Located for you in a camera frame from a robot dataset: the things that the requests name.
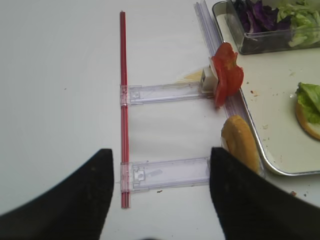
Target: plastic container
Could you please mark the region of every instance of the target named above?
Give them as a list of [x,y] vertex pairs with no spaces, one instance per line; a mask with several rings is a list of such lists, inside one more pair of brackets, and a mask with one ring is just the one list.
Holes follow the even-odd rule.
[[[243,55],[248,54],[259,54],[266,52],[276,52],[276,51],[287,51],[287,50],[297,50],[306,48],[316,48],[320,47],[320,41],[315,42],[311,45],[298,45],[291,47],[289,42],[295,34],[319,34],[320,27],[310,27],[302,29],[290,29],[290,30],[280,30],[280,31],[269,31],[260,33],[248,33],[245,32],[240,18],[234,7],[234,2],[232,0],[227,0],[226,3],[226,21],[228,23],[230,32],[233,36],[234,42],[238,48],[239,53]],[[295,3],[296,0],[288,0],[288,3]],[[276,8],[279,3],[278,0],[263,0],[263,5],[271,6]],[[309,0],[308,3],[314,8],[320,10],[320,1]]]

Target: red straw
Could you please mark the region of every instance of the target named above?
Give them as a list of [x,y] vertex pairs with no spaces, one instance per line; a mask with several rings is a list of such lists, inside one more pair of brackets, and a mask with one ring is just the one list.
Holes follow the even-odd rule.
[[[126,13],[120,12],[120,59],[121,59],[121,86],[128,86],[127,78],[127,47],[126,47]],[[121,106],[121,162],[129,163],[129,132],[128,132],[128,106]],[[121,193],[121,207],[130,208],[130,193]]]

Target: clear plastic ruler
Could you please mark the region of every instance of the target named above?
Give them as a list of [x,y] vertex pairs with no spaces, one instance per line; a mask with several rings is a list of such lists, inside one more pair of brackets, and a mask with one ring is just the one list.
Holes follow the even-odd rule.
[[[223,43],[217,23],[212,19],[205,0],[194,5],[209,56],[214,56]],[[121,106],[211,98],[212,93],[201,90],[201,81],[151,86],[122,85]],[[241,115],[248,120],[242,101],[242,91],[228,97],[224,105],[226,115]],[[157,162],[126,162],[121,164],[121,192],[137,193],[153,189],[190,187],[209,183],[209,157],[164,160]]]

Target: bread bun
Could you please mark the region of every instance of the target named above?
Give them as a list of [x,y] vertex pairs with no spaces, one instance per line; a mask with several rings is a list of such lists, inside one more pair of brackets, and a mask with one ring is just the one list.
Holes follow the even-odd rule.
[[259,173],[260,157],[250,127],[239,115],[229,117],[222,128],[229,152],[255,173]]
[[320,140],[320,124],[312,124],[308,122],[304,115],[304,109],[298,102],[295,105],[295,115],[303,130],[312,137]]

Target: tray rim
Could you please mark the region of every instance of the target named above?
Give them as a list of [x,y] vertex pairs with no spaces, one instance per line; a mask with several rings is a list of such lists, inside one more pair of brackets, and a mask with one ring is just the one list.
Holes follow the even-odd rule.
[[[217,11],[217,8],[223,8],[224,5],[227,4],[227,0],[223,0],[223,1],[219,1],[219,2],[216,2],[213,6],[212,6],[212,15],[213,15],[213,22],[214,24],[216,24],[218,30],[219,30],[219,35],[222,39],[222,42],[225,42],[224,41],[224,37],[222,35],[222,32],[221,32],[221,28],[219,26],[219,23],[218,23],[218,19],[217,19],[217,16],[221,15],[221,14],[226,14],[226,11],[224,11],[223,13],[221,12],[218,12]],[[262,159],[262,161],[264,162],[264,165],[266,166],[267,169],[269,169],[271,172],[277,174],[277,175],[283,175],[283,176],[289,176],[289,177],[295,177],[295,176],[306,176],[306,175],[315,175],[315,174],[320,174],[320,170],[315,170],[315,171],[303,171],[303,172],[285,172],[285,171],[282,171],[280,169],[278,169],[277,167],[275,167],[270,161],[269,159],[267,158],[267,155],[266,155],[266,152],[263,148],[263,145],[262,145],[262,142],[259,138],[259,135],[258,135],[258,131],[256,129],[256,126],[255,126],[255,123],[254,123],[254,120],[251,116],[251,113],[250,113],[250,110],[249,110],[249,107],[248,107],[248,104],[247,104],[247,101],[246,101],[246,98],[243,94],[243,91],[242,91],[242,88],[240,88],[240,94],[241,94],[241,100],[242,100],[242,103],[244,105],[244,110],[245,110],[245,113],[248,117],[248,120],[249,120],[249,126],[253,132],[253,136],[254,136],[254,139],[255,139],[255,142],[257,144],[257,148],[258,148],[258,152],[259,152],[259,155],[260,155],[260,158]]]

